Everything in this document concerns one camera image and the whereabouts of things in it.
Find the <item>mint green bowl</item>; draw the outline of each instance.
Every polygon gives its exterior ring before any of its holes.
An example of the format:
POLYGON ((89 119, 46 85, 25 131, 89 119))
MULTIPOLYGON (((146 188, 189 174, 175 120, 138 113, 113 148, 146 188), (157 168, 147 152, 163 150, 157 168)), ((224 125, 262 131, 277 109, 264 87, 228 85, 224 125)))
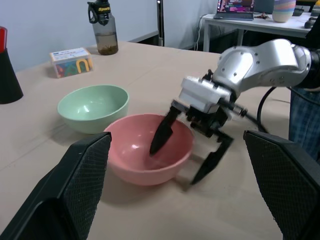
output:
POLYGON ((77 132, 102 133, 128 113, 129 94, 114 85, 80 88, 65 96, 57 110, 64 122, 77 132))

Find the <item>laptop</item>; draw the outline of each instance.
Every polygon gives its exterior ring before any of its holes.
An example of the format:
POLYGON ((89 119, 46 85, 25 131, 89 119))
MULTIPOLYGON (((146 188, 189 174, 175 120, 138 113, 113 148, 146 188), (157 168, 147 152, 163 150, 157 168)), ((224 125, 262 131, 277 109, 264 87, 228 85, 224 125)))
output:
POLYGON ((219 0, 217 13, 220 20, 254 20, 255 0, 219 0))

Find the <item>white wall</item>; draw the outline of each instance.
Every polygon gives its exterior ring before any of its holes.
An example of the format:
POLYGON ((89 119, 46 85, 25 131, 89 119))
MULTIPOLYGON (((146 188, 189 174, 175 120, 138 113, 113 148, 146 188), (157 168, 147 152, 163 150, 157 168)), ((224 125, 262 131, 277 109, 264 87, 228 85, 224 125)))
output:
MULTIPOLYGON (((118 39, 156 32, 156 0, 109 0, 118 39)), ((16 71, 49 61, 49 53, 95 44, 87 0, 0 0, 0 26, 16 71)))
MULTIPOLYGON (((217 6, 218 0, 164 0, 165 46, 177 49, 193 47, 200 17, 204 14, 215 14, 217 6)), ((221 27, 222 34, 232 30, 221 27)), ((213 26, 211 37, 219 35, 219 29, 213 26)))

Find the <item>bowl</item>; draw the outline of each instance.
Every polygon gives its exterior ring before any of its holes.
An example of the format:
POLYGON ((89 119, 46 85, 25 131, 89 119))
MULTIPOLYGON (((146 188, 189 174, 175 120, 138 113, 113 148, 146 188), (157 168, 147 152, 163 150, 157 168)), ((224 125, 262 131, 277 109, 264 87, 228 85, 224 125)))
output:
POLYGON ((114 85, 95 85, 71 92, 58 104, 64 122, 77 132, 102 133, 128 113, 129 94, 114 85))
POLYGON ((173 134, 154 156, 149 156, 155 132, 164 119, 156 114, 124 117, 105 129, 112 142, 108 165, 126 182, 152 186, 174 178, 192 153, 194 136, 180 121, 172 125, 173 134))

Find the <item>black cylinder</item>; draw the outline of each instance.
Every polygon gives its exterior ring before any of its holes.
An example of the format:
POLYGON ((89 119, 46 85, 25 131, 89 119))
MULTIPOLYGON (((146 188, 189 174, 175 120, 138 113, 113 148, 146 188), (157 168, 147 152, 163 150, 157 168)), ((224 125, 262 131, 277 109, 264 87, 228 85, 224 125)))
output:
POLYGON ((0 53, 0 104, 18 101, 24 96, 14 69, 11 65, 8 50, 0 53))

